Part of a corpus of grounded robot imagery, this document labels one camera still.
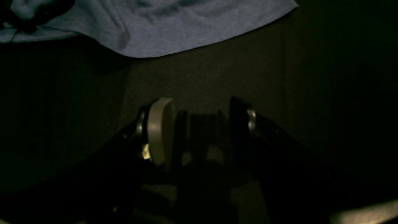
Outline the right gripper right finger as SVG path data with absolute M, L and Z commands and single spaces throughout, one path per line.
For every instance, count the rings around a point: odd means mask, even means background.
M 256 111 L 251 103 L 235 96 L 230 98 L 231 138 L 237 162 L 248 162 L 252 157 L 256 120 Z

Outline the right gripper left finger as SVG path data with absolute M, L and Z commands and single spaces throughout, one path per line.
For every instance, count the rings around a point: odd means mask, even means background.
M 157 167 L 171 167 L 175 118 L 173 98 L 158 98 L 140 108 L 136 127 L 139 157 Z

